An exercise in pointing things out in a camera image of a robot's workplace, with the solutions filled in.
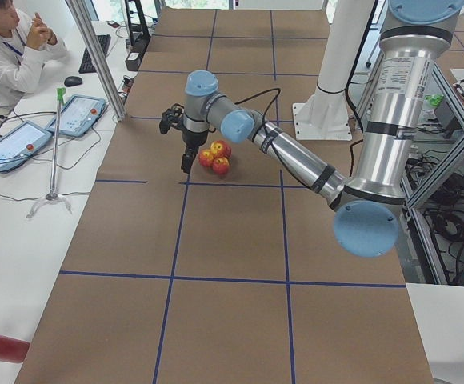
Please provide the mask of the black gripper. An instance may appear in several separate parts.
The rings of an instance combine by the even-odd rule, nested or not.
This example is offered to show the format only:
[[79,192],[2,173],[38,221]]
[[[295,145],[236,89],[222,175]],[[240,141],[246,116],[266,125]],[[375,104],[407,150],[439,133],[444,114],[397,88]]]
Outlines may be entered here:
[[208,130],[204,130],[202,132],[193,132],[191,130],[184,129],[182,131],[182,140],[186,144],[181,162],[181,169],[183,172],[191,172],[194,160],[197,155],[197,150],[195,148],[203,146],[207,141],[207,137]]

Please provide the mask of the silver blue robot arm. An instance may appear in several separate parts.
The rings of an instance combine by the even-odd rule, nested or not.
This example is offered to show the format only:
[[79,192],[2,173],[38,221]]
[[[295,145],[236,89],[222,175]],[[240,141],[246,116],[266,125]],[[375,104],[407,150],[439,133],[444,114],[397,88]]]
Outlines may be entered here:
[[190,172],[210,128],[240,143],[250,140],[261,152],[280,161],[309,190],[323,196],[334,211],[334,236],[345,250],[377,257],[395,244],[398,216],[405,197],[400,186],[410,147],[417,132],[425,90],[437,58],[450,48],[463,8],[461,1],[391,1],[382,26],[383,54],[374,81],[371,113],[363,131],[363,147],[353,176],[341,175],[331,164],[305,148],[306,140],[347,140],[347,126],[334,123],[338,101],[346,89],[346,70],[354,61],[354,34],[344,46],[346,20],[364,2],[344,1],[330,32],[315,93],[293,106],[295,136],[269,122],[261,113],[242,108],[222,94],[214,74],[196,70],[186,81],[180,118],[186,150],[182,169]]

